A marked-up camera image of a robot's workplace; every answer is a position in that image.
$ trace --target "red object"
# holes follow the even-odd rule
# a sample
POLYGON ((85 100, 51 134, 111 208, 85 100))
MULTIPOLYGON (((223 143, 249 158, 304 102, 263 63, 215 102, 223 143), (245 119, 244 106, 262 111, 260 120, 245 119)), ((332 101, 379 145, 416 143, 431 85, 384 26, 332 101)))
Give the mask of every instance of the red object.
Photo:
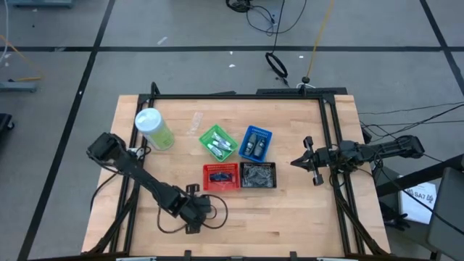
POLYGON ((206 164, 203 165, 203 190, 204 191, 232 191, 240 189, 239 164, 206 164), (232 181, 210 181, 210 175, 216 173, 232 174, 232 181))

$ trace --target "cable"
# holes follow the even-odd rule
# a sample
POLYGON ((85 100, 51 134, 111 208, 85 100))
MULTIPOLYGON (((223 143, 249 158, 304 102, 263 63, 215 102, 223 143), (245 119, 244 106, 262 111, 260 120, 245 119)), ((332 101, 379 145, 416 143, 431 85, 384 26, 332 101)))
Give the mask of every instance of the cable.
POLYGON ((454 229, 456 232, 460 233, 461 235, 464 236, 464 232, 451 224, 450 222, 446 221, 444 218, 442 218, 438 213, 436 213, 433 209, 431 209, 429 206, 426 204, 422 203, 419 199, 416 199, 413 195, 409 194, 406 190, 402 189, 401 186, 399 186, 396 182, 394 182, 381 168, 380 171, 384 174, 384 176, 395 186, 397 189, 405 192, 411 199, 414 199, 417 203, 422 205, 422 207, 425 207, 428 211, 430 211, 434 216, 436 216, 438 219, 440 219, 443 223, 448 225, 450 228, 454 229))
MULTIPOLYGON (((360 120, 360 122, 361 122, 368 130, 370 130, 374 135, 379 136, 377 133, 373 132, 369 127, 367 127, 367 125, 366 125, 365 123, 363 123, 361 120, 360 120)), ((384 133, 386 133, 387 136, 391 136, 392 138, 397 139, 397 137, 393 136, 391 133, 389 133, 389 132, 386 131, 384 128, 380 127, 379 125, 371 124, 370 126, 375 126, 375 127, 379 128, 381 131, 383 131, 384 133)), ((430 155, 427 155, 427 154, 425 154, 425 153, 422 153, 422 155, 424 155, 424 156, 426 156, 426 157, 428 157, 428 158, 430 158, 430 159, 436 160, 437 162, 443 162, 443 160, 437 159, 437 158, 432 157, 432 156, 430 156, 430 155)))
POLYGON ((309 76, 310 76, 311 69, 312 69, 312 62, 314 61, 314 58, 315 58, 315 56, 316 56, 316 48, 318 47, 320 38, 321 38, 321 36, 322 36, 322 32, 324 31, 324 28, 326 27, 327 20, 328 20, 328 18, 331 16, 331 12, 332 12, 333 7, 334 7, 334 0, 331 0, 331 3, 330 3, 330 5, 328 6, 326 15, 325 15, 325 17, 324 17, 324 20, 322 21, 322 25, 320 26, 319 33, 318 33, 318 37, 316 38, 316 41, 315 41, 315 43, 314 43, 314 47, 312 48, 312 54, 311 54, 311 60, 310 60, 310 67, 309 67, 308 70, 307 70, 306 77, 309 77, 309 76))
POLYGON ((9 39, 9 10, 8 10, 8 3, 7 0, 4 0, 5 2, 5 49, 3 50, 3 53, 0 56, 0 64, 3 61, 3 58, 5 57, 5 54, 7 54, 8 50, 8 39, 9 39))
MULTIPOLYGON (((150 152, 152 152, 152 148, 150 148, 149 146, 145 146, 145 147, 140 147, 136 150, 136 154, 138 151, 140 151, 141 149, 144 149, 145 152, 140 156, 138 157, 137 160, 143 160, 145 158, 146 155, 148 155, 150 152)), ((105 170, 108 170, 110 171, 111 173, 113 173, 113 175, 111 175, 108 179, 106 179, 102 184, 100 184, 94 194, 92 195, 92 199, 90 201, 90 211, 92 211, 92 207, 94 205, 94 200, 95 200, 95 197, 96 195, 99 193, 99 191, 103 188, 103 186, 105 186, 106 184, 108 184, 117 174, 121 174, 119 171, 117 170, 113 170, 113 169, 110 169, 109 167, 113 167, 112 165, 108 165, 108 164, 105 164, 103 162, 100 162, 98 161, 97 159, 92 159, 94 162, 96 162, 98 164, 98 166, 100 166, 101 168, 105 169, 105 170)))
MULTIPOLYGON (((227 204, 225 203, 224 199, 221 199, 218 196, 215 196, 215 195, 212 195, 212 194, 203 194, 203 196, 211 196, 211 197, 214 197, 216 199, 219 199, 224 204, 224 207, 225 207, 225 218, 224 218, 224 221, 219 226, 211 226, 211 225, 208 225, 208 224, 205 224, 205 223, 202 223, 202 225, 204 225, 205 227, 210 228, 210 229, 222 228, 225 225, 225 222, 227 221, 227 218, 228 218, 229 211, 228 211, 228 208, 227 208, 227 204)), ((215 210, 215 214, 212 217, 207 217, 208 220, 216 218, 216 216, 218 215, 218 209, 215 206, 211 205, 211 204, 210 204, 210 206, 215 210)), ((166 231, 164 228, 161 227, 160 216, 161 216, 161 207, 158 205, 157 227, 163 233, 177 233, 177 232, 183 230, 187 226, 187 224, 185 224, 185 225, 182 225, 180 228, 176 228, 176 229, 174 229, 172 231, 166 231)))
POLYGON ((161 207, 158 205, 157 226, 158 226, 158 229, 163 233, 177 233, 183 230, 187 226, 187 224, 185 224, 185 225, 182 225, 180 228, 174 229, 173 231, 166 231, 160 225, 160 215, 161 215, 161 207))
POLYGON ((110 182, 117 174, 111 175, 108 179, 106 179, 98 188, 96 188, 94 194, 92 195, 92 199, 90 201, 90 211, 92 211, 92 207, 94 206, 94 200, 95 196, 99 193, 100 189, 102 189, 103 186, 105 186, 108 182, 110 182))
MULTIPOLYGON (((263 30, 263 29, 261 29, 261 28, 258 28, 257 26, 254 26, 254 25, 250 22, 250 20, 249 20, 248 12, 246 13, 246 21, 248 22, 248 24, 249 24, 251 27, 253 27, 254 29, 256 29, 256 30, 258 30, 258 31, 261 31, 261 32, 263 32, 263 33, 266 33, 268 36, 272 36, 272 35, 274 35, 274 34, 279 34, 279 33, 286 33, 286 32, 288 32, 288 31, 290 31, 290 30, 298 23, 299 19, 302 17, 303 12, 305 11, 305 8, 306 8, 306 3, 307 3, 307 0, 304 0, 304 4, 303 4, 303 7, 302 7, 302 11, 299 13, 298 18, 297 18, 297 20, 293 23, 293 25, 291 25, 288 29, 283 30, 283 31, 281 31, 281 32, 280 32, 279 30, 277 30, 276 32, 274 32, 274 31, 273 31, 273 32, 269 32, 269 29, 271 29, 271 28, 273 29, 273 28, 274 28, 274 23, 272 23, 272 27, 268 28, 267 30, 263 30)), ((254 9, 254 7, 261 7, 261 6, 254 6, 254 5, 251 5, 251 6, 249 6, 249 7, 250 7, 250 9, 254 9)), ((264 7, 263 7, 263 9, 266 10, 266 12, 269 14, 269 17, 270 17, 270 20, 268 20, 267 18, 266 18, 266 20, 268 20, 268 21, 273 20, 272 16, 270 15, 270 12, 269 12, 266 8, 264 8, 264 7)))
POLYGON ((460 108, 460 107, 463 107, 463 106, 464 106, 464 104, 461 104, 461 105, 458 105, 458 106, 453 107, 453 108, 451 108, 451 109, 448 109, 448 110, 446 110, 446 111, 444 111, 444 112, 440 112, 439 114, 436 114, 436 115, 434 115, 434 116, 432 116, 432 117, 429 117, 429 118, 427 118, 427 119, 425 119, 425 120, 418 121, 418 122, 413 123, 413 124, 411 124, 411 125, 408 125, 408 126, 406 126, 406 127, 404 127, 404 128, 401 128, 400 130, 396 130, 396 131, 393 132, 393 133, 389 133, 388 135, 383 135, 383 136, 381 136, 380 138, 377 138, 376 140, 371 141, 371 142, 380 141, 381 139, 383 139, 383 138, 385 138, 385 137, 387 137, 387 136, 391 136, 391 135, 393 135, 393 134, 400 133, 400 132, 403 132, 403 131, 408 131, 408 130, 414 128, 414 127, 419 126, 420 124, 424 124, 424 123, 428 122, 429 120, 433 120, 433 119, 435 119, 435 118, 437 118, 437 117, 440 117, 440 116, 442 116, 442 115, 445 115, 445 114, 447 114, 448 112, 451 112, 451 111, 453 111, 453 110, 455 110, 455 109, 458 109, 458 108, 460 108))
POLYGON ((213 194, 203 194, 203 196, 211 196, 211 197, 214 197, 216 199, 219 199, 223 204, 224 204, 224 208, 225 208, 225 218, 224 218, 224 221, 222 224, 220 224, 219 226, 211 226, 211 225, 207 225, 205 223, 202 223, 205 227, 207 228, 210 228, 210 229, 219 229, 219 228, 222 228, 224 225, 225 225, 225 222, 227 221, 227 218, 229 216, 229 209, 227 208, 227 204, 225 203, 224 199, 221 199, 220 197, 216 196, 216 195, 213 195, 213 194))
MULTIPOLYGON (((278 29, 281 27, 282 13, 283 13, 283 6, 284 6, 284 5, 285 5, 285 0, 282 0, 281 13, 278 15, 277 31, 278 31, 278 29)), ((278 33, 276 33, 276 35, 275 35, 273 51, 271 52, 271 54, 273 54, 274 51, 276 50, 277 37, 278 37, 278 33)))
POLYGON ((411 108, 411 109, 397 109, 397 110, 392 110, 388 112, 360 112, 358 114, 359 115, 385 115, 385 114, 396 113, 396 112, 411 112, 411 111, 418 110, 418 109, 428 109, 428 108, 441 107, 441 106, 447 106, 447 105, 458 105, 458 104, 464 104, 464 101, 430 105, 430 106, 424 106, 424 107, 416 107, 416 108, 411 108))
MULTIPOLYGON (((424 125, 426 124, 441 124, 441 123, 464 123, 464 120, 440 120, 436 122, 431 122, 431 123, 422 123, 424 125)), ((384 123, 384 124, 367 124, 365 127, 370 127, 370 126, 401 126, 401 125, 411 125, 414 123, 384 123)))
MULTIPOLYGON (((285 0, 282 0, 282 7, 281 7, 281 13, 279 14, 278 18, 278 24, 277 24, 277 31, 281 26, 281 21, 282 21, 282 13, 283 13, 283 6, 285 5, 285 0)), ((274 47, 273 50, 269 53, 267 52, 265 55, 266 61, 268 62, 269 66, 273 69, 273 71, 278 75, 280 78, 282 78, 283 83, 285 85, 289 85, 289 82, 286 80, 287 76, 289 76, 289 73, 287 72, 287 69, 285 68, 285 65, 283 65, 282 61, 277 58, 277 56, 274 54, 274 51, 276 50, 276 45, 277 45, 277 37, 278 33, 275 35, 275 40, 274 40, 274 47), (279 70, 270 59, 273 59, 277 65, 280 67, 281 70, 279 70)))
POLYGON ((31 66, 39 74, 38 77, 21 78, 17 79, 16 81, 40 80, 44 77, 42 71, 33 62, 26 58, 24 54, 18 51, 10 42, 8 42, 8 40, 4 36, 0 35, 0 38, 3 40, 3 42, 5 42, 5 46, 10 46, 23 60, 25 60, 29 64, 29 66, 31 66))

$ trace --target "yellow cable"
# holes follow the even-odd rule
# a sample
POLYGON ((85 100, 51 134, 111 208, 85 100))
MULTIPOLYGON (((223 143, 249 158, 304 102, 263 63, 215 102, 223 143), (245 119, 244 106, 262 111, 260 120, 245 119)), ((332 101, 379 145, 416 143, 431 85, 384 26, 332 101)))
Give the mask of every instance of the yellow cable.
POLYGON ((314 57, 316 56, 316 48, 318 47, 320 38, 321 38, 321 36, 322 36, 322 32, 324 31, 324 28, 326 27, 327 20, 328 20, 328 18, 331 16, 331 12, 332 12, 333 7, 334 7, 334 0, 331 0, 331 3, 330 3, 330 5, 328 6, 326 15, 325 15, 325 17, 324 17, 324 20, 322 21, 322 25, 320 26, 318 37, 316 38, 316 42, 314 43, 314 47, 312 48, 312 54, 311 54, 311 60, 310 60, 310 67, 309 67, 308 70, 307 70, 306 77, 309 77, 309 76, 310 76, 311 69, 312 69, 312 61, 314 60, 314 57))
POLYGON ((17 79, 16 81, 40 80, 44 77, 44 74, 42 73, 42 71, 32 61, 30 61, 23 54, 21 54, 21 52, 18 51, 10 42, 8 42, 3 35, 0 35, 0 38, 3 40, 5 44, 10 46, 17 54, 19 54, 21 58, 24 59, 29 64, 29 66, 31 66, 40 75, 38 77, 26 77, 26 78, 17 79))

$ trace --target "label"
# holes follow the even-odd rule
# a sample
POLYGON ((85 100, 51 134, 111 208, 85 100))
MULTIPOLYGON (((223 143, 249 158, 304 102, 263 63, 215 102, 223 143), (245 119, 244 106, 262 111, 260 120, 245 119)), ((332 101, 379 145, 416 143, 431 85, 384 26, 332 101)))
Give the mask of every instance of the label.
POLYGON ((158 150, 169 149, 174 144, 174 135, 164 121, 156 133, 146 135, 145 138, 158 150))

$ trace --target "white lid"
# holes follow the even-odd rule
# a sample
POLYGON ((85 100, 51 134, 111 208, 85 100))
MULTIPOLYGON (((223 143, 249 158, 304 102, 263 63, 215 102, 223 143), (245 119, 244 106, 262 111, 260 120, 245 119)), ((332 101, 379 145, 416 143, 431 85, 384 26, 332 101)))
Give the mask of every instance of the white lid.
POLYGON ((154 108, 141 110, 136 116, 136 127, 142 133, 151 133, 161 124, 162 117, 160 112, 154 108))

